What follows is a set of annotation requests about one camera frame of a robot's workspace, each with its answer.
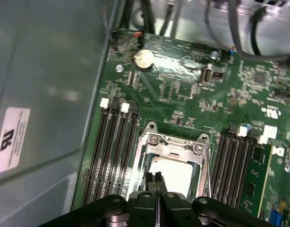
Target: black cable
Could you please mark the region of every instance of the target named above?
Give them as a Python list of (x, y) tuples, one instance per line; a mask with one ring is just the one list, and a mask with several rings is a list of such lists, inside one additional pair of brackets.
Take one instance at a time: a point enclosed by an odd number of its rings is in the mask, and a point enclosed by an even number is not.
[(146, 4), (146, 9), (147, 9), (147, 13), (148, 13), (148, 17), (149, 17), (149, 21), (150, 21), (150, 28), (151, 28), (151, 33), (152, 34), (155, 34), (155, 28), (154, 28), (154, 12), (153, 12), (153, 8), (151, 7), (151, 3), (150, 3), (150, 0), (141, 0), (141, 1), (144, 1), (145, 4)]
[(154, 13), (151, 8), (150, 0), (141, 0), (144, 27), (148, 33), (154, 34)]
[(125, 21), (124, 21), (125, 28), (129, 28), (130, 16), (132, 13), (133, 5), (134, 5), (134, 0), (128, 0), (128, 7), (127, 7), (126, 17), (125, 17)]
[(237, 53), (241, 58), (252, 61), (287, 61), (290, 59), (290, 54), (278, 56), (260, 56), (252, 55), (243, 51), (239, 37), (239, 20), (237, 14), (237, 0), (229, 0), (229, 24)]
[(129, 0), (126, 0), (125, 4), (124, 4), (123, 11), (122, 11), (122, 16), (121, 16), (121, 19), (120, 19), (119, 27), (123, 27), (124, 26), (124, 23), (125, 23), (125, 20), (126, 20), (126, 16), (127, 16), (128, 7), (129, 7)]
[(227, 47), (226, 45), (224, 45), (219, 39), (218, 37), (216, 37), (212, 27), (211, 27), (211, 24), (210, 24), (210, 21), (209, 21), (209, 14), (210, 14), (210, 9), (211, 9), (211, 0), (207, 0), (206, 2), (206, 7), (205, 7), (205, 14), (204, 14), (204, 21), (205, 21), (205, 26), (206, 26), (206, 31), (209, 35), (209, 37), (211, 39), (213, 39), (221, 49), (224, 49), (224, 50), (229, 50), (230, 48)]
[(150, 21), (149, 21), (149, 17), (148, 17), (148, 12), (146, 9), (146, 3), (143, 0), (141, 0), (140, 3), (141, 3), (141, 9), (142, 9), (142, 16), (143, 16), (143, 20), (144, 20), (144, 28), (145, 28), (146, 32), (152, 33)]
[(166, 29), (168, 28), (168, 25), (170, 23), (171, 15), (173, 13), (173, 8), (174, 8), (174, 4), (168, 4), (165, 20), (160, 30), (160, 35), (165, 35)]
[(262, 55), (259, 51), (256, 41), (256, 30), (257, 25), (261, 22), (264, 16), (267, 14), (267, 6), (263, 6), (251, 16), (250, 18), (250, 25), (251, 25), (251, 45), (255, 55)]

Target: green circuit board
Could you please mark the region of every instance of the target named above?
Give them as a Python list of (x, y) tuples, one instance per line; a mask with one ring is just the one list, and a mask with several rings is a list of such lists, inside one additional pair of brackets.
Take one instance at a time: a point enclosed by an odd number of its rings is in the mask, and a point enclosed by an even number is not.
[[(264, 213), (262, 218), (268, 220), (271, 210), (282, 209), (280, 206), (285, 204), (287, 215), (283, 226), (290, 226), (290, 173), (285, 169), (290, 165), (290, 99), (282, 94), (290, 92), (290, 70), (279, 68), (274, 62), (243, 61), (237, 54), (224, 60), (221, 50), (203, 44), (145, 34), (143, 49), (152, 51), (155, 61), (150, 70), (141, 71), (133, 62), (137, 51), (134, 33), (120, 29), (117, 50), (110, 47), (108, 51), (73, 209), (84, 205), (87, 180), (101, 133), (100, 101), (116, 98), (119, 103), (129, 101), (131, 106), (137, 106), (138, 114), (136, 124), (128, 120), (123, 130), (122, 139), (131, 146), (126, 186), (121, 195), (126, 196), (128, 190), (137, 138), (149, 122), (155, 122), (161, 133), (190, 140), (207, 133), (211, 143), (211, 170), (221, 132), (230, 125), (247, 126), (256, 131), (258, 137), (268, 134), (268, 140), (260, 147), (262, 163), (255, 161), (253, 154), (249, 158), (239, 208), (254, 216)], [(211, 58), (212, 52), (217, 53), (216, 59)], [(209, 75), (203, 77), (207, 66)], [(130, 138), (126, 132), (129, 127), (135, 127)], [(103, 152), (98, 155), (99, 163), (104, 161), (103, 155)], [(118, 158), (124, 155), (122, 150)], [(111, 171), (112, 159), (116, 159), (113, 152), (107, 157), (107, 172)], [(115, 188), (112, 186), (109, 191), (116, 193)]]

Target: label sticker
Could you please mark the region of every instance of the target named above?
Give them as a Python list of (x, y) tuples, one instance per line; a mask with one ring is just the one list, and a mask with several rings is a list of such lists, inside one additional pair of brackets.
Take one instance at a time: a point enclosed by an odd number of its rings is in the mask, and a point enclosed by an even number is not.
[(0, 173), (19, 164), (31, 109), (9, 107), (0, 134)]
[(278, 155), (280, 157), (283, 157), (285, 154), (284, 148), (277, 148), (275, 146), (272, 147), (272, 155)]
[(265, 125), (263, 135), (271, 139), (276, 139), (277, 127), (271, 126), (271, 125)]

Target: gray cable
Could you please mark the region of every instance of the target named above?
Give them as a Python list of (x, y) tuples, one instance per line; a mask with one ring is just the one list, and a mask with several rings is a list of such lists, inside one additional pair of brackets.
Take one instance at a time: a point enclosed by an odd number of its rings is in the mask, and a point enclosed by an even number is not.
[(239, 19), (237, 14), (237, 0), (229, 0), (229, 24), (237, 53), (241, 58), (251, 61), (287, 61), (290, 59), (290, 54), (261, 56), (253, 55), (243, 51), (239, 36)]
[(229, 50), (229, 47), (227, 47), (226, 45), (224, 45), (218, 37), (216, 37), (212, 27), (211, 27), (211, 24), (210, 24), (210, 21), (209, 21), (209, 14), (210, 14), (210, 9), (211, 9), (211, 0), (207, 0), (207, 3), (206, 3), (206, 7), (205, 7), (205, 14), (204, 14), (204, 21), (205, 21), (205, 26), (206, 26), (206, 31), (208, 33), (208, 35), (210, 36), (211, 39), (213, 39), (221, 49), (224, 49), (224, 50)]

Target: dimm slot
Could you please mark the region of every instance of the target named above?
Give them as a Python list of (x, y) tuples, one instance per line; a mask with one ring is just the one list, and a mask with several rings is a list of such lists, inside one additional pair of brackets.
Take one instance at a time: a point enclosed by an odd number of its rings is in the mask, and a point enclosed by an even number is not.
[(109, 173), (108, 186), (107, 186), (105, 195), (109, 195), (112, 192), (112, 187), (113, 187), (113, 183), (114, 183), (117, 168), (118, 168), (119, 157), (120, 157), (120, 154), (121, 154), (121, 151), (123, 148), (124, 135), (125, 135), (125, 129), (127, 126), (127, 121), (128, 121), (127, 117), (123, 117), (122, 121), (120, 122), (119, 133), (118, 133), (119, 136), (118, 136), (117, 141), (116, 141), (115, 154), (114, 154), (112, 164), (111, 164), (111, 171)]
[(213, 198), (215, 200), (218, 199), (219, 190), (220, 190), (220, 187), (221, 187), (223, 168), (224, 168), (224, 164), (226, 162), (226, 156), (227, 156), (227, 153), (228, 153), (229, 142), (230, 142), (230, 138), (226, 137), (224, 145), (223, 145), (223, 147), (220, 150), (221, 156), (220, 156), (220, 159), (219, 159), (218, 169), (215, 172), (215, 174), (216, 174), (216, 183), (215, 184), (216, 185), (214, 187), (214, 193), (213, 193)]
[(111, 110), (111, 125), (109, 128), (108, 134), (107, 134), (107, 140), (106, 140), (107, 145), (106, 145), (106, 149), (103, 153), (103, 158), (102, 158), (100, 169), (99, 169), (99, 174), (98, 174), (99, 181), (96, 185), (96, 189), (94, 192), (94, 201), (96, 201), (100, 198), (100, 195), (102, 192), (102, 186), (103, 186), (103, 182), (105, 179), (105, 173), (107, 170), (108, 160), (109, 160), (110, 154), (111, 154), (113, 138), (114, 138), (114, 134), (116, 132), (117, 117), (118, 117), (117, 111)]
[(230, 173), (228, 174), (228, 181), (225, 183), (227, 185), (227, 189), (225, 192), (225, 198), (224, 198), (224, 203), (225, 204), (229, 204), (231, 201), (231, 194), (232, 194), (232, 190), (233, 190), (233, 186), (234, 185), (234, 181), (232, 180), (232, 176), (234, 174), (235, 171), (235, 165), (236, 165), (236, 158), (237, 158), (237, 154), (238, 154), (238, 149), (239, 149), (239, 140), (235, 140), (234, 142), (234, 147), (232, 150), (232, 155), (230, 158), (230, 162), (229, 162), (229, 166), (230, 166)]
[(239, 159), (237, 160), (237, 168), (236, 168), (236, 181), (234, 184), (234, 193), (233, 193), (233, 201), (232, 201), (232, 207), (236, 207), (237, 203), (238, 203), (238, 191), (239, 191), (239, 187), (240, 187), (240, 181), (241, 181), (241, 175), (243, 173), (243, 168), (244, 168), (244, 162), (245, 162), (245, 156), (247, 153), (247, 141), (244, 140), (240, 140), (241, 146), (240, 146), (240, 150), (238, 151), (241, 155), (239, 157)]
[(240, 203), (240, 198), (241, 198), (241, 194), (243, 191), (243, 187), (244, 187), (244, 182), (245, 182), (245, 177), (246, 177), (246, 167), (248, 166), (249, 160), (250, 160), (250, 155), (252, 154), (252, 149), (253, 149), (254, 144), (252, 142), (247, 141), (247, 148), (246, 148), (246, 153), (245, 153), (245, 159), (244, 159), (244, 163), (243, 163), (243, 168), (242, 168), (242, 174), (240, 177), (240, 185), (239, 185), (239, 189), (238, 189), (238, 200), (237, 200), (237, 204), (236, 204), (236, 208), (239, 208), (239, 203)]
[(96, 140), (96, 146), (94, 147), (94, 155), (92, 157), (91, 165), (90, 165), (90, 171), (87, 177), (86, 181), (86, 190), (84, 193), (84, 198), (83, 198), (83, 205), (86, 205), (89, 200), (91, 188), (93, 186), (93, 180), (95, 178), (95, 171), (96, 171), (96, 163), (98, 163), (99, 155), (100, 155), (100, 148), (102, 146), (102, 142), (105, 136), (105, 130), (107, 122), (108, 122), (108, 111), (109, 110), (104, 110), (102, 115), (101, 115), (101, 121), (100, 121), (100, 126), (97, 134), (97, 140)]
[(230, 167), (229, 163), (231, 161), (232, 153), (234, 152), (234, 149), (233, 149), (234, 144), (235, 144), (235, 139), (231, 138), (227, 152), (226, 152), (226, 161), (224, 163), (223, 173), (221, 176), (221, 188), (220, 188), (219, 196), (218, 196), (218, 200), (222, 201), (222, 202), (224, 202), (224, 200), (225, 200), (224, 192), (226, 192), (226, 189), (228, 187), (228, 180), (229, 180), (228, 171), (229, 171), (229, 167)]
[(234, 162), (234, 166), (233, 166), (233, 179), (232, 179), (232, 186), (230, 187), (229, 189), (229, 204), (230, 206), (234, 206), (235, 204), (235, 198), (236, 198), (236, 190), (237, 190), (237, 180), (239, 178), (239, 163), (240, 163), (240, 160), (242, 159), (242, 150), (243, 150), (243, 146), (244, 146), (244, 142), (240, 139), (239, 140), (239, 146), (236, 150), (236, 159), (235, 159), (235, 162)]
[(223, 145), (225, 143), (225, 140), (226, 140), (226, 137), (221, 136), (220, 141), (219, 141), (219, 146), (217, 149), (217, 153), (216, 153), (216, 158), (215, 158), (214, 165), (213, 165), (212, 177), (211, 177), (212, 195), (214, 195), (216, 192), (216, 177), (217, 177), (217, 172), (218, 172), (218, 168), (220, 165), (220, 159), (222, 156)]
[(136, 125), (137, 125), (137, 114), (133, 113), (131, 115), (131, 126), (130, 126), (129, 135), (128, 135), (128, 139), (127, 139), (127, 143), (126, 143), (126, 149), (125, 149), (125, 154), (124, 154), (125, 156), (123, 158), (123, 161), (121, 163), (121, 168), (120, 168), (120, 174), (119, 174), (119, 180), (118, 180), (118, 189), (117, 189), (118, 195), (121, 193), (122, 188), (123, 188), (123, 183), (124, 183), (126, 172), (127, 172), (129, 156), (131, 154), (133, 141), (135, 140)]

